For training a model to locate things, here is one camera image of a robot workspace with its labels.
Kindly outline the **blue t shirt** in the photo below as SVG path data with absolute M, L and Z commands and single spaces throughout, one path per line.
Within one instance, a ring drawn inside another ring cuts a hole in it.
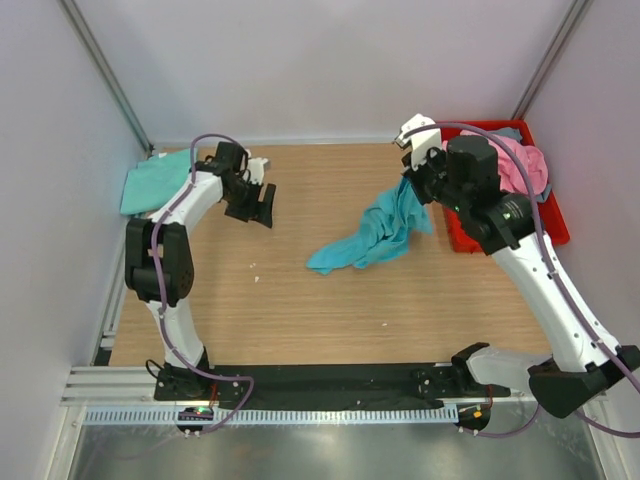
M 347 267 L 365 269 L 389 262 L 408 253 L 412 233 L 430 235 L 433 225 L 409 181 L 402 178 L 363 212 L 354 234 L 313 253 L 306 267 L 328 275 Z

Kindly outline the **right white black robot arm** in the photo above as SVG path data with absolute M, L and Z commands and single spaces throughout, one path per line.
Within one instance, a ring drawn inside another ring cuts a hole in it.
M 528 197 L 500 189 L 498 153 L 478 135 L 442 143 L 421 132 L 400 142 L 404 177 L 422 204 L 452 210 L 516 285 L 551 347 L 526 355 L 476 343 L 456 354 L 452 387 L 472 396 L 493 384 L 532 395 L 565 418 L 639 367 L 639 349 L 621 344 L 597 320 L 553 250 Z

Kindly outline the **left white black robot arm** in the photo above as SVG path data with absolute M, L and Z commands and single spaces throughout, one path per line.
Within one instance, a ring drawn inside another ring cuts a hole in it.
M 190 234 L 204 215 L 225 203 L 227 216 L 273 225 L 275 185 L 266 182 L 270 162 L 220 135 L 212 155 L 197 158 L 190 145 L 183 185 L 151 216 L 128 221 L 124 280 L 151 312 L 164 348 L 160 365 L 149 363 L 157 400 L 202 400 L 219 376 L 211 371 L 189 303 L 195 269 Z

